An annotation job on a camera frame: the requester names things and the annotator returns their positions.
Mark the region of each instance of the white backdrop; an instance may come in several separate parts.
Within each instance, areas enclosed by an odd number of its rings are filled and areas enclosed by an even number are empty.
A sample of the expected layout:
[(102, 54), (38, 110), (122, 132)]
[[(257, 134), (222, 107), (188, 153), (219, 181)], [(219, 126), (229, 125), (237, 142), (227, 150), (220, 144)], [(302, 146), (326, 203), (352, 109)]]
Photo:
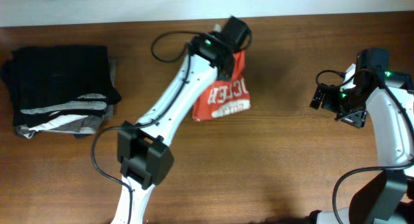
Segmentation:
[(0, 0), (0, 27), (414, 10), (414, 0)]

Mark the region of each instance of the red cloth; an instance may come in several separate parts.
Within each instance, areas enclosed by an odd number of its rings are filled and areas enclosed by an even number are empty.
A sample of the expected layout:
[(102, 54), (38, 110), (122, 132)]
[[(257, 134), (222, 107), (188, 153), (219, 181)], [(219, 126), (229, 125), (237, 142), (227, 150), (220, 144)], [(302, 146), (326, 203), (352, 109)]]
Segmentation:
[(195, 121), (231, 115), (250, 108), (250, 94), (246, 89), (242, 71), (245, 69), (245, 52), (234, 54), (235, 65), (230, 82), (215, 81), (194, 103)]

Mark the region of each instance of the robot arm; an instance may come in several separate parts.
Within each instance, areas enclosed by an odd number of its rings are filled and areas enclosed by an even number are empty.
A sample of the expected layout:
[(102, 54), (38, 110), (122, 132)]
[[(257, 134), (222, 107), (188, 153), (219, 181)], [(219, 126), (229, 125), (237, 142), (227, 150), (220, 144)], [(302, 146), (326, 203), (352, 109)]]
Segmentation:
[[(345, 78), (344, 81), (348, 81), (359, 70), (368, 70), (370, 73), (360, 72), (359, 76), (354, 76), (351, 82), (340, 89), (324, 89), (324, 85), (319, 85), (310, 106), (318, 109), (322, 102), (322, 108), (337, 114), (336, 120), (357, 128), (364, 126), (368, 112), (374, 125), (378, 165), (408, 165), (414, 157), (413, 136), (409, 130), (414, 121), (414, 88), (411, 77), (389, 71), (388, 53), (382, 49), (361, 52), (356, 64), (348, 68), (346, 73), (340, 73)], [(404, 118), (394, 98), (380, 84), (388, 86), (406, 110), (409, 121)], [(413, 189), (410, 182), (412, 177), (414, 167), (405, 168), (404, 171), (384, 170), (355, 194), (350, 208), (339, 210), (338, 215), (343, 223), (352, 224), (371, 224), (375, 220), (383, 221), (381, 223), (412, 223), (414, 215), (404, 210), (412, 210), (413, 205), (400, 202), (402, 196)], [(333, 212), (321, 212), (316, 223), (338, 221)]]
[(118, 162), (122, 181), (132, 188), (122, 188), (112, 224), (141, 224), (152, 190), (159, 185), (173, 165), (169, 150), (174, 134), (186, 113), (201, 93), (217, 79), (230, 80), (234, 68), (233, 53), (251, 32), (246, 23), (231, 17), (221, 32), (200, 34), (188, 44), (189, 53), (158, 102), (136, 122), (140, 129), (118, 133)]

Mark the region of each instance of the table surface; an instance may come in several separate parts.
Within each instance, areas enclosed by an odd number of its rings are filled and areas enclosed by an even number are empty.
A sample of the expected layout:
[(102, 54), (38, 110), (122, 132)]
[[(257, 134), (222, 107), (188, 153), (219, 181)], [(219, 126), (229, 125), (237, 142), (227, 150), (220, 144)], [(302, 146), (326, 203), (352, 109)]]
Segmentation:
[[(309, 107), (317, 72), (344, 71), (362, 49), (389, 50), (390, 67), (413, 74), (414, 12), (244, 19), (253, 31), (245, 80), (251, 110), (206, 122), (191, 112), (171, 150), (175, 164), (156, 187), (144, 216), (148, 223), (259, 223), (330, 210), (336, 180), (354, 168), (376, 165), (371, 120), (364, 129), (334, 121)], [(0, 60), (28, 45), (107, 45), (117, 59), (115, 86), (122, 95), (114, 119), (134, 122), (159, 98), (181, 62), (160, 63), (151, 41), (171, 30), (210, 31), (225, 19), (0, 28)], [(191, 36), (165, 39), (161, 56), (174, 57)], [(325, 83), (340, 83), (324, 76)], [(92, 166), (92, 137), (40, 133), (17, 138), (12, 106), (0, 85), (0, 222), (107, 223), (120, 185)], [(116, 133), (98, 143), (101, 167), (120, 177)], [(338, 206), (375, 176), (346, 180)]]

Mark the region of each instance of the stack of clothes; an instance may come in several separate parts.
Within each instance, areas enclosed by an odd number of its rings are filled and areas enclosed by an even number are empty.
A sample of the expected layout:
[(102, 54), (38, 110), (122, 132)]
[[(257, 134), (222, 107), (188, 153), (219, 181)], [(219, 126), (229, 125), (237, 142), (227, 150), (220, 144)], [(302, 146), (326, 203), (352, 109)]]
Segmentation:
[(84, 137), (113, 115), (121, 96), (104, 46), (25, 47), (1, 68), (19, 137), (39, 131)]

